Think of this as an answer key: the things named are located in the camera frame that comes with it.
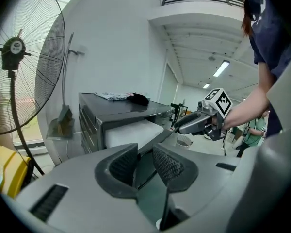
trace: person in green shirt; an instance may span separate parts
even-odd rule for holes
[[[241,157],[246,148],[257,146],[262,137],[265,138],[265,117],[267,115],[268,111],[265,111],[259,118],[250,121],[246,125],[243,134],[243,143],[240,146],[237,157]]]

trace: electric fan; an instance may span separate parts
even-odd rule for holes
[[[0,28],[0,134],[17,130],[34,166],[21,127],[51,96],[65,54],[65,22],[57,0],[18,0]]]

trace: fan stand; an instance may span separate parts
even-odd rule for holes
[[[8,71],[8,77],[10,78],[10,98],[11,98],[11,111],[13,120],[15,123],[15,127],[19,136],[19,139],[26,151],[28,157],[31,158],[33,165],[37,168],[37,170],[44,175],[41,167],[35,161],[33,155],[31,154],[27,143],[25,141],[23,132],[21,131],[21,126],[18,120],[17,108],[16,108],[16,98],[15,98],[15,79],[16,72],[18,71],[19,63],[24,58],[24,55],[31,56],[30,53],[26,53],[26,47],[23,40],[18,36],[12,37],[7,40],[4,44],[3,48],[0,48],[1,57],[2,57],[2,70]]]

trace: white container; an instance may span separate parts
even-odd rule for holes
[[[177,137],[176,147],[181,147],[183,149],[188,150],[190,146],[192,145],[192,143],[193,142],[191,141],[190,138],[181,134]]]

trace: black cloth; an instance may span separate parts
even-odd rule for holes
[[[241,144],[241,147],[240,147],[239,152],[238,152],[238,154],[237,154],[236,157],[241,158],[242,155],[243,155],[244,150],[245,150],[246,148],[249,148],[249,147],[250,147],[250,146],[249,146],[248,144],[246,144],[245,142],[243,142],[243,143]]]

